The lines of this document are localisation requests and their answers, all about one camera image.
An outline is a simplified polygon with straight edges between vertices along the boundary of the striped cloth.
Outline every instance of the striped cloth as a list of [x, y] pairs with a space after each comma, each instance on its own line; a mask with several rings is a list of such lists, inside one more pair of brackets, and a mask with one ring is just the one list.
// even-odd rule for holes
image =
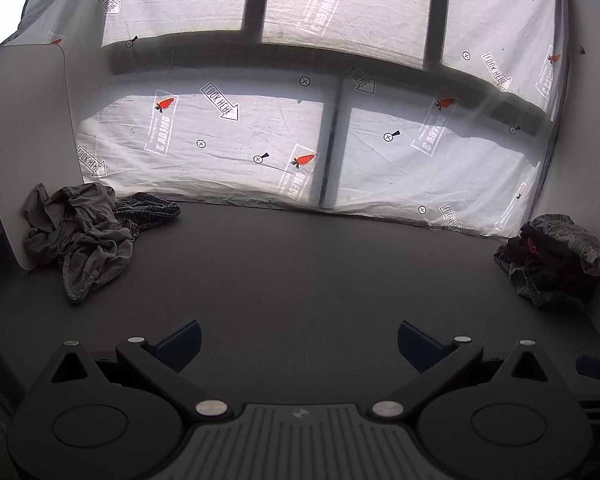
[[180, 213], [177, 203], [142, 192], [116, 198], [113, 211], [116, 220], [131, 231], [134, 240], [142, 231], [157, 227]]

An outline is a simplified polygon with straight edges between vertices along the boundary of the ribbed surface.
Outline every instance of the ribbed surface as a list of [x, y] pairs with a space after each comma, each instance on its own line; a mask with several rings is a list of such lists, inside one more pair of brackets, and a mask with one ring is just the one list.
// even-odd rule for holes
[[419, 480], [403, 428], [353, 405], [247, 405], [227, 424], [196, 430], [174, 480]]

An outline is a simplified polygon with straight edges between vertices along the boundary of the pile of clothes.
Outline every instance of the pile of clothes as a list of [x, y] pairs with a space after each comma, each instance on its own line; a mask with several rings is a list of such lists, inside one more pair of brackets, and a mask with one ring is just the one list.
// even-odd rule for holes
[[147, 193], [117, 199], [113, 188], [97, 182], [63, 187], [51, 197], [38, 184], [24, 207], [31, 225], [24, 248], [38, 265], [57, 261], [67, 297], [81, 303], [126, 269], [140, 232], [179, 214], [175, 202]]
[[600, 281], [600, 241], [567, 215], [535, 218], [493, 256], [538, 309], [581, 307]]

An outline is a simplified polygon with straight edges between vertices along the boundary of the triangular cutout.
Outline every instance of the triangular cutout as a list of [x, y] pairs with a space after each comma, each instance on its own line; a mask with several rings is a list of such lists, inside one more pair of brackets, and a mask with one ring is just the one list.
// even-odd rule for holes
[[85, 379], [87, 377], [87, 371], [82, 366], [78, 356], [76, 354], [69, 354], [60, 363], [60, 366], [58, 367], [58, 370], [56, 370], [51, 382], [64, 383], [66, 381], [75, 381], [78, 379]]
[[542, 371], [540, 363], [536, 360], [536, 357], [531, 352], [524, 352], [521, 355], [518, 364], [516, 364], [516, 367], [513, 368], [511, 376], [542, 382], [547, 382], [549, 380]]

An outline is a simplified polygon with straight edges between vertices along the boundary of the white board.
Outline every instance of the white board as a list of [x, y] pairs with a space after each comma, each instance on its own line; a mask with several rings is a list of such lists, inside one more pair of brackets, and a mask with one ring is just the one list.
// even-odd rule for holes
[[52, 44], [0, 46], [0, 221], [25, 270], [35, 265], [23, 248], [30, 229], [23, 206], [40, 182], [49, 194], [84, 183], [64, 53]]

